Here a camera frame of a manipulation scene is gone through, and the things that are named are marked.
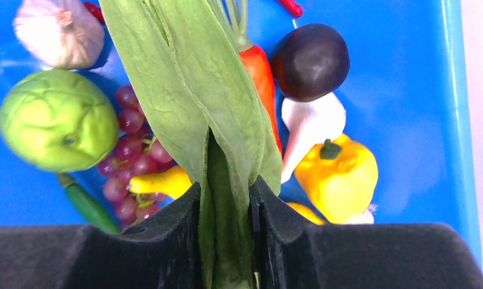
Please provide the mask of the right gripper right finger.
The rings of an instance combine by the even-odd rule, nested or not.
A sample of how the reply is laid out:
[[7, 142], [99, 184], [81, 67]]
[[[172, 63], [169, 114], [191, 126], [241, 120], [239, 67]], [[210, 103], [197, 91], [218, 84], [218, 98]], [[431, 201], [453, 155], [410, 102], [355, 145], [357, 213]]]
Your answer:
[[262, 178], [250, 205], [262, 288], [483, 288], [469, 248], [446, 225], [316, 225]]

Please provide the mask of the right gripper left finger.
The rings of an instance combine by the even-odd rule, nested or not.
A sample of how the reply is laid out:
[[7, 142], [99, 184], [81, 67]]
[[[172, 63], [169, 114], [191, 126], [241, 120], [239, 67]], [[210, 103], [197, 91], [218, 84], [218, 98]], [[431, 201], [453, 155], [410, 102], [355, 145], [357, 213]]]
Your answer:
[[115, 235], [91, 225], [0, 227], [0, 288], [201, 288], [200, 186]]

